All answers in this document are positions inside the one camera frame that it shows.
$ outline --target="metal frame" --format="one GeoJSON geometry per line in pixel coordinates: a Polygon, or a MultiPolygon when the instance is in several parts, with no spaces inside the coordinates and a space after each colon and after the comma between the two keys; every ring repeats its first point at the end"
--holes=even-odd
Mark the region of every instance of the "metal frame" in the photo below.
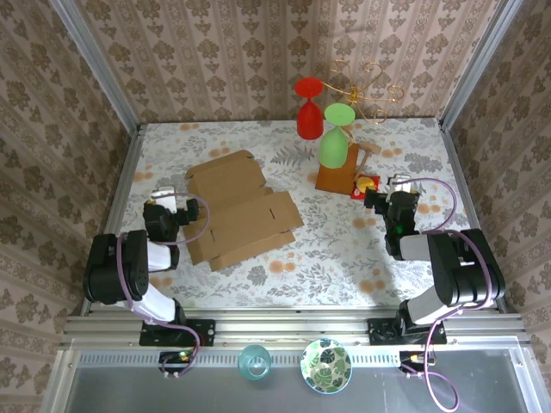
{"type": "MultiPolygon", "coordinates": [[[[127,156],[122,166],[121,177],[117,183],[115,197],[109,211],[107,223],[104,232],[118,232],[121,228],[122,218],[126,210],[130,187],[132,187],[132,178],[136,170],[136,165],[141,155],[141,147],[144,143],[147,126],[136,129],[133,138],[128,147],[127,156]]],[[[84,299],[81,307],[80,316],[88,315],[91,303],[84,299]]],[[[43,413],[63,412],[67,404],[67,399],[71,391],[71,384],[75,375],[75,366],[78,364],[80,351],[72,349],[60,349],[56,360],[52,366],[52,374],[48,381],[44,401],[40,409],[43,413]]]]}
{"type": "MultiPolygon", "coordinates": [[[[270,355],[272,367],[297,367],[304,350],[272,350],[270,355]]],[[[240,350],[207,349],[202,350],[194,361],[194,367],[230,367],[238,364],[240,350]]],[[[377,347],[349,348],[348,354],[354,368],[359,367],[399,367],[399,351],[377,347]]],[[[143,349],[140,351],[124,350],[88,350],[81,353],[79,368],[98,367],[154,367],[159,363],[160,351],[143,349]]]]}
{"type": "Polygon", "coordinates": [[[504,0],[498,4],[443,111],[441,120],[444,131],[450,130],[459,116],[522,3],[523,0],[504,0]]]}
{"type": "Polygon", "coordinates": [[[78,9],[77,2],[74,0],[52,0],[51,3],[67,28],[69,35],[75,41],[78,51],[83,55],[94,77],[111,102],[122,124],[127,129],[128,134],[134,136],[139,127],[138,117],[125,97],[107,60],[103,57],[102,51],[78,9]]]}
{"type": "MultiPolygon", "coordinates": [[[[395,312],[396,308],[392,307],[338,306],[314,310],[309,307],[186,309],[188,317],[212,318],[217,322],[214,347],[201,351],[207,358],[222,353],[235,357],[251,343],[262,344],[274,356],[296,356],[310,341],[320,336],[339,340],[357,357],[369,356],[373,352],[392,354],[422,350],[421,345],[369,346],[367,318],[392,317],[395,312]]],[[[449,344],[435,346],[436,351],[508,350],[529,412],[551,412],[548,392],[520,315],[501,314],[493,309],[465,311],[444,322],[444,326],[449,344]]],[[[86,317],[69,317],[43,411],[65,411],[81,356],[97,354],[98,351],[118,354],[120,363],[130,365],[137,360],[133,354],[181,350],[142,348],[139,346],[140,331],[139,318],[111,306],[93,304],[86,317]]]]}
{"type": "MultiPolygon", "coordinates": [[[[468,223],[471,225],[471,228],[480,228],[479,218],[476,215],[476,210],[474,209],[473,198],[468,190],[467,181],[463,175],[463,168],[459,162],[459,157],[457,156],[457,151],[455,150],[454,142],[451,138],[451,134],[449,133],[449,129],[445,129],[443,126],[440,126],[440,132],[442,134],[444,146],[446,147],[446,152],[448,153],[451,169],[454,171],[454,176],[457,181],[457,188],[459,189],[459,195],[463,201],[463,206],[465,207],[465,214],[467,215],[468,223]]],[[[501,312],[509,312],[504,299],[496,300],[496,304],[501,312]]]]}

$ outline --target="cardboard box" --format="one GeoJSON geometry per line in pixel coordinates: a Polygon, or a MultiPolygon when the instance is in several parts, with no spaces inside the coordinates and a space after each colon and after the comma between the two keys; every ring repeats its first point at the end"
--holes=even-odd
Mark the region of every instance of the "cardboard box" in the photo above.
{"type": "MultiPolygon", "coordinates": [[[[292,229],[303,226],[289,192],[274,193],[264,185],[260,165],[248,151],[238,151],[197,165],[186,174],[188,190],[209,205],[205,233],[188,251],[194,265],[210,261],[213,271],[294,241],[292,229]]],[[[183,227],[193,237],[205,225],[205,213],[183,227]]]]}

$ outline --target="red glass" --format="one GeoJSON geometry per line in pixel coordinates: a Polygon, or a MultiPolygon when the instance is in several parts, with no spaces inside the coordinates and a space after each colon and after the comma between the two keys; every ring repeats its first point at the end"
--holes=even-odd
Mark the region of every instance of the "red glass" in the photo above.
{"type": "Polygon", "coordinates": [[[324,133],[324,115],[312,102],[323,89],[324,85],[315,77],[304,77],[294,86],[296,94],[307,99],[296,117],[296,132],[303,139],[314,140],[324,133]]]}

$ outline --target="green patterned bowl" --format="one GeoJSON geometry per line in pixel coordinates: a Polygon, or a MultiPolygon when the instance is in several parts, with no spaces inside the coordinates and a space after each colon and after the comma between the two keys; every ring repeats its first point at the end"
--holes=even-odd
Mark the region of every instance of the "green patterned bowl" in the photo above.
{"type": "Polygon", "coordinates": [[[302,377],[315,391],[334,394],[343,390],[352,376],[352,364],[344,347],[329,338],[311,342],[300,360],[302,377]]]}

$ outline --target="table surface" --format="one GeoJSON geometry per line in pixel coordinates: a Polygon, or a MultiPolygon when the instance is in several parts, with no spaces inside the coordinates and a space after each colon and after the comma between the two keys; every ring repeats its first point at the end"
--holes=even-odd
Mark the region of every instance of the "table surface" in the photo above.
{"type": "MultiPolygon", "coordinates": [[[[356,141],[382,148],[368,159],[365,173],[381,176],[381,182],[395,173],[445,181],[459,200],[450,228],[468,228],[435,120],[387,120],[380,125],[357,120],[352,132],[356,141]]],[[[432,285],[428,262],[397,262],[387,254],[380,215],[359,200],[314,188],[319,141],[299,138],[292,120],[148,125],[122,231],[145,228],[143,204],[156,188],[171,185],[185,191],[190,167],[242,149],[260,163],[269,187],[289,191],[304,221],[293,231],[294,243],[217,272],[207,262],[193,266],[182,247],[177,269],[152,275],[151,283],[184,306],[200,308],[397,305],[432,285]]],[[[432,182],[413,188],[421,193],[417,228],[440,225],[452,207],[447,189],[432,182]]]]}

